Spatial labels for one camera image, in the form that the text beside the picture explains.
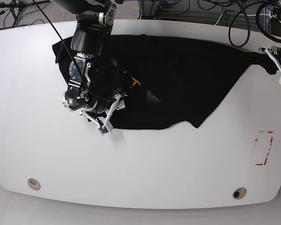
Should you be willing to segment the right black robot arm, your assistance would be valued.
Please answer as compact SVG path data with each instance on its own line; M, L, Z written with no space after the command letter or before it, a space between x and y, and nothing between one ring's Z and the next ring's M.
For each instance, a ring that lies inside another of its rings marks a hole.
M69 81L63 94L63 105L70 111L79 111L95 123L102 133L111 132L110 118L115 110L125 107L121 89L103 83L97 76L108 61L100 58L102 47L111 35L117 7L110 0L55 0L55 4L74 14L77 26L71 47Z

